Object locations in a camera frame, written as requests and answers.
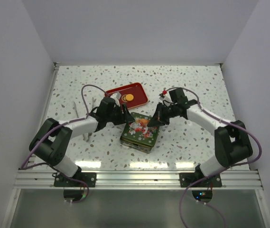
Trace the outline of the gold tin lid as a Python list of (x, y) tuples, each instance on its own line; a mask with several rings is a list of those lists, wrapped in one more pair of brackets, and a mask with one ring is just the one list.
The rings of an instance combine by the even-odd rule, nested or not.
[(131, 115), (134, 117), (135, 121), (131, 124), (127, 123), (125, 125), (121, 137), (135, 138), (141, 136), (144, 138), (152, 138), (156, 143), (159, 134), (159, 127), (148, 127), (151, 117), (135, 112), (131, 112)]

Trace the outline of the green square cookie tin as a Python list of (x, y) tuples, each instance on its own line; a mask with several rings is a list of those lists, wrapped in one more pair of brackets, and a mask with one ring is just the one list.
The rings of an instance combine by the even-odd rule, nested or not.
[(126, 147), (135, 149), (137, 151), (150, 154), (151, 150), (155, 146), (155, 142), (152, 138), (144, 138), (144, 137), (121, 137), (120, 143)]

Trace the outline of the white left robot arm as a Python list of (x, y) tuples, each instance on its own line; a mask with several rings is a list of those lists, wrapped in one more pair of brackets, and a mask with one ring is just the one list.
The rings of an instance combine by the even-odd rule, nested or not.
[(121, 125), (134, 121), (125, 104), (120, 105), (115, 99), (105, 97), (86, 117), (65, 122), (53, 118), (45, 120), (30, 143), (29, 150), (65, 175), (65, 181), (74, 187), (80, 184), (82, 177), (81, 168), (66, 155), (70, 140), (85, 133), (100, 131), (107, 123)]

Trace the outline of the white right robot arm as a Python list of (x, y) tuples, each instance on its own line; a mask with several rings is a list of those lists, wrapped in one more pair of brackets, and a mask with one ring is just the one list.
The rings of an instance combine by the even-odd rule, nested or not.
[(206, 186), (212, 174), (217, 175), (252, 156), (251, 142), (243, 122), (229, 122), (212, 113), (207, 114), (196, 100), (158, 103), (148, 127), (169, 125), (170, 119), (177, 116), (198, 124), (214, 137), (214, 155), (195, 167), (194, 181), (198, 186)]

